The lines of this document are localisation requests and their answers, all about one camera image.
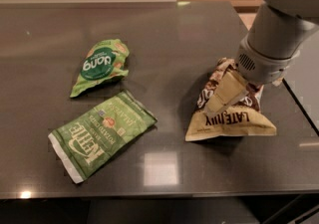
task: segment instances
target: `brown snack bag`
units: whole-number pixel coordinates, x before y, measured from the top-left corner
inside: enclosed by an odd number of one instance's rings
[[[236,70],[233,59],[222,58],[201,91],[197,107],[192,115],[186,141],[203,140],[221,135],[275,135],[276,126],[260,112],[260,98],[263,86],[255,87],[248,84],[248,94],[235,105],[216,117],[208,117],[203,111],[205,104],[213,96],[223,76]]]

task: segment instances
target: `green snack bag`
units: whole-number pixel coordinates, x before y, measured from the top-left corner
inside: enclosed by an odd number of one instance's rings
[[[96,44],[87,55],[70,98],[101,83],[115,82],[127,76],[129,71],[124,70],[124,63],[128,55],[128,47],[119,39]]]
[[[75,183],[82,182],[156,118],[127,91],[104,101],[49,134]]]

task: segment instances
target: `gray table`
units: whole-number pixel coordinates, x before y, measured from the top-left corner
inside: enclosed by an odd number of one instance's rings
[[[277,136],[184,141],[208,74],[246,32],[226,2],[1,5],[0,198],[318,192],[318,137],[283,85],[261,103]],[[69,99],[89,49],[112,38],[131,50],[129,76]],[[75,185],[47,136],[121,89],[159,122]]]

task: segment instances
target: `tabletop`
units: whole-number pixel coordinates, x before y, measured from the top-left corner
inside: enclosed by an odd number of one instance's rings
[[[227,2],[1,5],[0,198],[318,192],[318,136],[284,85],[261,99],[276,136],[184,139],[217,60],[233,58],[246,33]],[[128,46],[129,75],[70,99],[105,39]],[[121,90],[158,123],[76,185],[48,134]]]

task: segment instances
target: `metal surface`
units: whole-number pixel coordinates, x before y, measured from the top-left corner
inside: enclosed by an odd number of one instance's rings
[[[319,191],[318,138],[284,86],[261,102],[277,136],[184,141],[208,74],[245,34],[223,2],[0,6],[0,198]],[[89,49],[111,38],[131,50],[129,76],[69,99]],[[48,134],[121,89],[159,122],[75,185]]]

